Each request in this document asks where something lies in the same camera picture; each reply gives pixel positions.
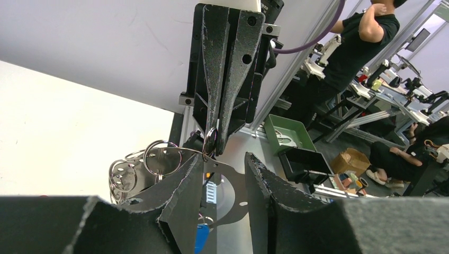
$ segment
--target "man in black shirt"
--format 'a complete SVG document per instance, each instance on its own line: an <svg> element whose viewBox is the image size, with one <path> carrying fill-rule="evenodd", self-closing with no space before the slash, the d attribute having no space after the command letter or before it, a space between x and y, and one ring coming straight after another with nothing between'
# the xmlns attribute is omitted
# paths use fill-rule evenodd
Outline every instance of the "man in black shirt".
<svg viewBox="0 0 449 254"><path fill-rule="evenodd" d="M321 80L310 75L284 117L308 127L314 115L313 106L344 91L357 72L393 40L399 31L394 10L406 1L371 0L372 5L365 13L338 21L331 32L341 34L342 44L328 59L326 77Z"/></svg>

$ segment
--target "black strip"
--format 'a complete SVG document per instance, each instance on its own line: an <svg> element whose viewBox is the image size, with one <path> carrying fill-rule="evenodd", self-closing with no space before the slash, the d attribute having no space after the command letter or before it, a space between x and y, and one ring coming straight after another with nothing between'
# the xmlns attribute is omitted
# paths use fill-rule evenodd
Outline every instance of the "black strip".
<svg viewBox="0 0 449 254"><path fill-rule="evenodd" d="M182 124L184 121L184 115L175 113L173 115L173 122L172 122L172 130L170 131L170 137L168 140L172 143L175 143L179 146L179 143L181 142L181 131L182 131Z"/></svg>

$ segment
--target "black pants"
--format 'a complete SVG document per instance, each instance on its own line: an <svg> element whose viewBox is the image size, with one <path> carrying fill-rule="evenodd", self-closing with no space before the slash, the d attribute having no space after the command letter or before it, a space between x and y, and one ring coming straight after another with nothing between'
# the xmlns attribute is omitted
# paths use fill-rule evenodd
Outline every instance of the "black pants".
<svg viewBox="0 0 449 254"><path fill-rule="evenodd" d="M385 170L388 177L396 180L410 182L418 170L403 157L391 153L390 147L382 142L375 142L371 145L370 162L374 167Z"/></svg>
<svg viewBox="0 0 449 254"><path fill-rule="evenodd" d="M315 114L313 107L332 99L338 93L337 89L318 79L317 76L310 75L306 85L298 89L298 94L292 100L292 106L283 116L302 122L307 128Z"/></svg>

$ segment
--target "person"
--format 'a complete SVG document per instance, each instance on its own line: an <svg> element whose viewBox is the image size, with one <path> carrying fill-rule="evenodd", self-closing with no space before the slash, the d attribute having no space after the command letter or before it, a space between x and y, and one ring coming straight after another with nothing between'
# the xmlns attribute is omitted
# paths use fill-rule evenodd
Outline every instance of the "person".
<svg viewBox="0 0 449 254"><path fill-rule="evenodd" d="M308 127L315 114L313 107L344 91L357 73L393 40L400 27L394 11L406 1L371 0L365 13L338 21L331 32L341 34L342 44L328 59L326 77L310 75L283 117Z"/></svg>
<svg viewBox="0 0 449 254"><path fill-rule="evenodd" d="M388 188L404 188L403 181L412 181L415 173L420 168L427 167L430 156L420 156L426 140L441 146L449 143L449 116L429 125L418 134L415 134L417 124L410 128L410 143L406 151L397 147L388 147L384 143L375 142L371 145L371 167L366 175L380 185Z"/></svg>

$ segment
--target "shoe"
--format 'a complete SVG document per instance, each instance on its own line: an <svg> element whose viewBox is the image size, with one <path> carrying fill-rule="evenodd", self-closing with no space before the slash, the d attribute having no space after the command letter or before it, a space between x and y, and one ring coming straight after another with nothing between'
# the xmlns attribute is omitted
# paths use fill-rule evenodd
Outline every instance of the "shoe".
<svg viewBox="0 0 449 254"><path fill-rule="evenodd" d="M385 182L382 181L382 180L379 178L379 173L373 172L373 171L371 171L371 170L368 169L368 170L366 171L366 175L367 175L369 178L371 178L371 180L375 181L376 183L378 183L378 184L380 184L380 185L385 185Z"/></svg>
<svg viewBox="0 0 449 254"><path fill-rule="evenodd" d="M385 187L390 188L390 189L403 189L405 186L404 186L404 183L386 182Z"/></svg>

